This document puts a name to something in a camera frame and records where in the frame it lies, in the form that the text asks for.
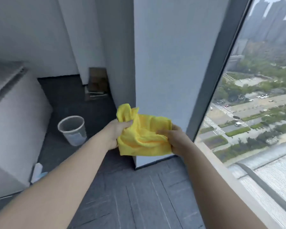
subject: forearm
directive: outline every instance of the forearm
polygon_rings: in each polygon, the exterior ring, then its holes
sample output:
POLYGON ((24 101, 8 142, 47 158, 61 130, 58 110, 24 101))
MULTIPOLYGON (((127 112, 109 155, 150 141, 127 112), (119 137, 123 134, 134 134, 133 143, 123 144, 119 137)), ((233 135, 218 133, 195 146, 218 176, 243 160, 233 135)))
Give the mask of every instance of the forearm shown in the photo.
POLYGON ((65 229, 108 150, 104 131, 0 212, 0 228, 65 229))
POLYGON ((207 229, 266 228, 195 144, 185 154, 184 161, 207 229))

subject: trash can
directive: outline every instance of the trash can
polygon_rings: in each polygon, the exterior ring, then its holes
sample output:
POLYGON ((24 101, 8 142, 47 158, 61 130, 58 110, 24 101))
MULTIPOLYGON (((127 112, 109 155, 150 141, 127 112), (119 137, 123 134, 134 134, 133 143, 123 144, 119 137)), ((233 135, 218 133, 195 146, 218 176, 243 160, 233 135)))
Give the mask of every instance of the trash can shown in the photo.
POLYGON ((84 144, 87 139, 85 120, 81 116, 69 116, 62 119, 57 128, 72 146, 84 144))

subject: cloth fold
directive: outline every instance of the cloth fold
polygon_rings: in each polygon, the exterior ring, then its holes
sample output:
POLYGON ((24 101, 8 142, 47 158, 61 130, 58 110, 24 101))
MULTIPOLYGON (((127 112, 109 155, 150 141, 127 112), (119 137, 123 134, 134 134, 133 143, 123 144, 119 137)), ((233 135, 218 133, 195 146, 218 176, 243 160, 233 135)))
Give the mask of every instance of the cloth fold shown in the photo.
POLYGON ((172 153, 166 136, 156 134, 160 129, 172 129, 172 122, 166 117, 138 114, 139 108, 129 104, 119 106, 116 113, 119 122, 133 120, 132 126, 123 130, 118 137, 120 155, 161 156, 172 153))

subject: window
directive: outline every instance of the window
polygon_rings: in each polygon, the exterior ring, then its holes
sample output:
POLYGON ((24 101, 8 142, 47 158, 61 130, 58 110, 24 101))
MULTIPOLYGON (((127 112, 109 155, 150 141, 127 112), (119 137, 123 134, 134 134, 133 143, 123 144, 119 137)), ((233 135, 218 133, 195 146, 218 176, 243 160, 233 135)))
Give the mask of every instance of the window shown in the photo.
POLYGON ((286 228, 286 0, 254 0, 197 138, 286 228))

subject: floor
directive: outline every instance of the floor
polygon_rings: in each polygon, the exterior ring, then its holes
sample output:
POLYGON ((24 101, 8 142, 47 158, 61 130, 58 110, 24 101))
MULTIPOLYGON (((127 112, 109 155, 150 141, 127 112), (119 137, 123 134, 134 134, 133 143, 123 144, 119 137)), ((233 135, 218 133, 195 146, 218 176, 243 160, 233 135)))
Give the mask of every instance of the floor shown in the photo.
MULTIPOLYGON (((79 76, 39 82, 54 110, 39 157, 43 171, 51 171, 77 150, 57 130, 61 119, 82 116, 91 137, 115 118, 116 108, 110 97, 84 102, 79 76)), ((13 197, 1 199, 0 209, 13 197)), ((132 157, 115 149, 107 153, 69 228, 202 229, 204 224, 179 157, 135 171, 132 157)))

